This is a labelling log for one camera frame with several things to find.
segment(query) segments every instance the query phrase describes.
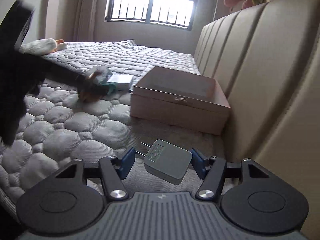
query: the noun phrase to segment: mattress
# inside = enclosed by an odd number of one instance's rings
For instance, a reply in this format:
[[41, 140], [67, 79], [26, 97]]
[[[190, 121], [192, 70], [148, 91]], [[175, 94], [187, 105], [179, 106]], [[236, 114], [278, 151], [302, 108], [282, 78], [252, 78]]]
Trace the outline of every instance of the mattress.
[[[134, 41], [89, 43], [70, 42], [68, 48], [44, 56], [85, 74], [97, 65], [110, 67], [114, 74], [131, 74], [136, 84], [154, 66], [200, 74], [191, 55], [136, 46]], [[223, 156], [219, 137], [130, 116], [130, 93], [117, 92], [95, 103], [78, 101], [74, 87], [45, 80], [37, 97], [27, 95], [27, 114], [21, 119], [11, 147], [0, 145], [0, 201], [15, 214], [18, 198], [36, 183], [74, 158], [97, 162], [133, 146], [146, 153], [141, 142], [151, 145], [166, 140], [184, 149], [197, 147], [207, 156]], [[201, 180], [190, 167], [178, 186], [145, 171], [136, 159], [124, 186], [136, 191], [191, 191]], [[87, 185], [101, 194], [100, 179]]]

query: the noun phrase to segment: black circular motor housing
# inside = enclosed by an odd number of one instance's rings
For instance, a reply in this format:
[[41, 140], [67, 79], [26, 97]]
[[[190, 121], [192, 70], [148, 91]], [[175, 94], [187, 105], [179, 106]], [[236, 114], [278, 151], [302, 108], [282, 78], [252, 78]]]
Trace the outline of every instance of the black circular motor housing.
[[258, 234], [282, 234], [303, 225], [306, 198], [280, 179], [250, 179], [228, 190], [221, 199], [225, 216]]
[[77, 177], [50, 176], [29, 189], [17, 202], [20, 222], [44, 236], [75, 233], [93, 223], [104, 208], [103, 198]]

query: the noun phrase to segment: white logo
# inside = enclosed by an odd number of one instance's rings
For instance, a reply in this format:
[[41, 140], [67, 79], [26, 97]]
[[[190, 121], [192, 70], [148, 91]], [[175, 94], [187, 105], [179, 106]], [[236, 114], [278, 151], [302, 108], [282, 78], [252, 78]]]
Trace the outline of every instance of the white logo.
[[160, 196], [158, 196], [158, 198], [164, 199], [166, 197], [166, 195], [162, 194]]

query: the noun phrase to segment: box lid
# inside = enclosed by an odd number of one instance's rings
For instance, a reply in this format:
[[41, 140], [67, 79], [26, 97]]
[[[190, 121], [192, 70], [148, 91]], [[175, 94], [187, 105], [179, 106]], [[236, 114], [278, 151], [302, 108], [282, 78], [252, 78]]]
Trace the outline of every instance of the box lid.
[[216, 80], [155, 66], [134, 87], [133, 94], [228, 114], [230, 105]]

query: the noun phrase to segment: window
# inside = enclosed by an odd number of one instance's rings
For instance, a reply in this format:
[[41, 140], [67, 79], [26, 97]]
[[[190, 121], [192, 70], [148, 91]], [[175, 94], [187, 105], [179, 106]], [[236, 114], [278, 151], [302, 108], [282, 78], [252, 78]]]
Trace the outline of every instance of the window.
[[106, 21], [162, 24], [191, 30], [197, 0], [109, 0]]

